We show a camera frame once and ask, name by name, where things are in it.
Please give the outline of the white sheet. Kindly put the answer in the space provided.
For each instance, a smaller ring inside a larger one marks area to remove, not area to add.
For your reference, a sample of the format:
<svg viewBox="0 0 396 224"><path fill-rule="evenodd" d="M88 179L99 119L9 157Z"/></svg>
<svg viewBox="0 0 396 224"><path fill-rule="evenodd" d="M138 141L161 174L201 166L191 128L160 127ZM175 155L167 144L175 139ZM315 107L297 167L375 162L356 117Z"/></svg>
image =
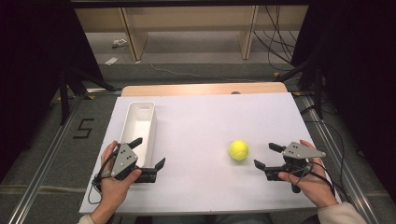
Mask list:
<svg viewBox="0 0 396 224"><path fill-rule="evenodd" d="M118 212L131 216L273 212L312 207L283 181L268 181L254 161L280 166L286 146L310 137L288 92L152 98L157 116L152 160L165 159L153 184L134 184ZM229 155L235 140L249 151Z"/></svg>

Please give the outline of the black curtain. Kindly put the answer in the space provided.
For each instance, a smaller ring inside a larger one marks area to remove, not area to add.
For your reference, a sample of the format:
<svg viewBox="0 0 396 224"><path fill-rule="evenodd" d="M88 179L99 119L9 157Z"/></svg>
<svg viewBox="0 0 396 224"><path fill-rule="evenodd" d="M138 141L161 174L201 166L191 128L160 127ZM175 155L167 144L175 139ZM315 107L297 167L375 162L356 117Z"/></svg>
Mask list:
<svg viewBox="0 0 396 224"><path fill-rule="evenodd" d="M318 63L333 103L396 202L396 0L308 0L292 63Z"/></svg>
<svg viewBox="0 0 396 224"><path fill-rule="evenodd" d="M70 0L0 0L0 182L71 68L103 78Z"/></svg>

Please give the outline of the black stand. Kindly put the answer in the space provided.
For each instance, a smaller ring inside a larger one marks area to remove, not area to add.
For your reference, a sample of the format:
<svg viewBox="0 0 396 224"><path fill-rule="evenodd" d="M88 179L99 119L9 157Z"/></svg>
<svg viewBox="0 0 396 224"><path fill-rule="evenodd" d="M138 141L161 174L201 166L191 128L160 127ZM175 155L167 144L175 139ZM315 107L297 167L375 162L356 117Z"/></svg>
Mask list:
<svg viewBox="0 0 396 224"><path fill-rule="evenodd" d="M84 96L88 90L82 80L88 80L107 91L120 91L120 88L114 87L101 78L90 75L76 67L67 67L59 75L59 91L62 106L61 124L64 125L69 118L70 110L68 103L68 90L71 90L76 96Z"/></svg>
<svg viewBox="0 0 396 224"><path fill-rule="evenodd" d="M276 82L284 82L301 73L297 87L300 91L306 91L314 87L314 110L320 119L323 119L321 109L322 72L315 59L308 59L296 66L283 76L276 77Z"/></svg>

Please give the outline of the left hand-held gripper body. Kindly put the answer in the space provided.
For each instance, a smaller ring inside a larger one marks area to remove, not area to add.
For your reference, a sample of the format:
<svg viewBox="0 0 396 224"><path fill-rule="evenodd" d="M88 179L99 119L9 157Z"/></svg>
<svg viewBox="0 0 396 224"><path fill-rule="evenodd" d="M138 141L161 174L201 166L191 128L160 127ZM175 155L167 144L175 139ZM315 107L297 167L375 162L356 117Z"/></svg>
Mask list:
<svg viewBox="0 0 396 224"><path fill-rule="evenodd" d="M118 154L114 161L110 175L118 180L124 180L135 169L141 171L141 175L135 183L155 183L157 170L151 168L152 149L139 145L130 149L128 144L123 143L118 147Z"/></svg>

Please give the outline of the person's left hand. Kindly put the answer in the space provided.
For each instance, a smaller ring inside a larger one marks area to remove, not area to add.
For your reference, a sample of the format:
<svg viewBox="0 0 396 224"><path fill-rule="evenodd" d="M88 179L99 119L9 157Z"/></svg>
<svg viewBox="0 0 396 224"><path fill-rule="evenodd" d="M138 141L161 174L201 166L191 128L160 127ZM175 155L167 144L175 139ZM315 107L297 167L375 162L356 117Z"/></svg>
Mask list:
<svg viewBox="0 0 396 224"><path fill-rule="evenodd" d="M104 178L101 181L102 200L93 213L114 214L124 202L129 187L140 175L140 170L134 170L124 180L117 180L113 177Z"/></svg>

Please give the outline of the wooden desk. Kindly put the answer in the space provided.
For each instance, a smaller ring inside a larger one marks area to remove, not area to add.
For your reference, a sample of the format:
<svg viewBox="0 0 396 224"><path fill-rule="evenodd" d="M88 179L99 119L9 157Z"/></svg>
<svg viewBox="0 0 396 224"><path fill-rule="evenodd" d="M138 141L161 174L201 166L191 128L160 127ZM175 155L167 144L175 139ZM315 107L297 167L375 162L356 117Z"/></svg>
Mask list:
<svg viewBox="0 0 396 224"><path fill-rule="evenodd" d="M78 8L86 33L125 33L132 59L139 61L150 32L234 31L241 56L249 57L255 31L299 31L307 5L227 7Z"/></svg>

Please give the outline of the yellow tennis ball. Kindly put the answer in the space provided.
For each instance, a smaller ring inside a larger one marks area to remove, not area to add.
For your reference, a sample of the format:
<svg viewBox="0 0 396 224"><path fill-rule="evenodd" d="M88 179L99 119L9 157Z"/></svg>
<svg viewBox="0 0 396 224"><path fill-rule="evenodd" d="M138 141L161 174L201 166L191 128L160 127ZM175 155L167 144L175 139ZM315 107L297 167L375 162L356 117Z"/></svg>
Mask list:
<svg viewBox="0 0 396 224"><path fill-rule="evenodd" d="M235 140L229 146L229 155L237 161L242 161L248 156L248 144L242 140Z"/></svg>

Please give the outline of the white plastic container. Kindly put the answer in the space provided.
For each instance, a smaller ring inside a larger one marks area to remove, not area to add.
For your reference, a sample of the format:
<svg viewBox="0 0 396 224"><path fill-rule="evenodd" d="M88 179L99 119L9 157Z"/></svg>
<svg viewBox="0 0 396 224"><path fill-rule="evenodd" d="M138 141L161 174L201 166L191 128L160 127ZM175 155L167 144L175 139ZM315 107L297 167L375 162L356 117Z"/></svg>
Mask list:
<svg viewBox="0 0 396 224"><path fill-rule="evenodd" d="M149 168L152 164L157 117L155 104L152 102L131 103L126 114L120 141L130 143L141 137L142 143L133 149L138 160L136 165Z"/></svg>

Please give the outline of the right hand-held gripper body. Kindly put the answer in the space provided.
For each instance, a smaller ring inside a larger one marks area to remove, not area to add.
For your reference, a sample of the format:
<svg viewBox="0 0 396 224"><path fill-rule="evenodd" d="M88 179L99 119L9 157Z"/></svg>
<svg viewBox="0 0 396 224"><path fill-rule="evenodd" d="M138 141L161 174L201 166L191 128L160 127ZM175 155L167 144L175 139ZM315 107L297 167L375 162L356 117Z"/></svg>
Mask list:
<svg viewBox="0 0 396 224"><path fill-rule="evenodd" d="M326 156L325 152L312 149L297 142L291 142L280 154L283 156L283 165L278 167L265 166L264 173L268 181L281 181L278 177L281 172L304 177L312 170L312 166L308 164L309 159L324 158Z"/></svg>

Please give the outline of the metal floor rail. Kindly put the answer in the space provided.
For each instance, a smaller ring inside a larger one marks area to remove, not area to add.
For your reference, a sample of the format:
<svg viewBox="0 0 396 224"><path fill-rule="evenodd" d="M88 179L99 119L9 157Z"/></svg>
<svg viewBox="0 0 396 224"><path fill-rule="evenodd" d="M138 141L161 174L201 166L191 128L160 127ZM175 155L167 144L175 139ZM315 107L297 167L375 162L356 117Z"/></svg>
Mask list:
<svg viewBox="0 0 396 224"><path fill-rule="evenodd" d="M316 147L328 153L325 164L330 165L330 174L340 198L352 203L368 224L379 224L380 219L349 164L351 159L347 156L342 129L328 119L318 117L310 96L296 97L295 101Z"/></svg>
<svg viewBox="0 0 396 224"><path fill-rule="evenodd" d="M69 116L65 119L64 123L60 125L56 134L52 138L44 158L40 162L39 167L36 169L35 174L31 179L31 182L27 186L26 190L23 192L21 199L17 203L12 213L12 216L10 217L10 220L7 222L7 224L23 224L32 207L33 202L35 201L35 197L39 192L39 188L45 180L54 161L54 158L59 151L64 137L70 127L70 123L72 122L74 115L82 101L83 97L77 96L71 103Z"/></svg>

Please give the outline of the person's right hand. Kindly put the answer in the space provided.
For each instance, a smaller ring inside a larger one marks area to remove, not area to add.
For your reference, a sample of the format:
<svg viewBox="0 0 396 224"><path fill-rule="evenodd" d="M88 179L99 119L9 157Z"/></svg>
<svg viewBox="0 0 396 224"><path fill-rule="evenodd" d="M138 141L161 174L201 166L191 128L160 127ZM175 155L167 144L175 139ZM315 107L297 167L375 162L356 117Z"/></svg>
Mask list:
<svg viewBox="0 0 396 224"><path fill-rule="evenodd" d="M317 207L324 208L338 204L336 198L332 194L331 187L322 179L326 178L326 173L322 168L321 158L309 159L313 164L312 172L315 175L308 174L305 177L297 177L292 174L281 172L278 177L289 182L301 189L303 194Z"/></svg>

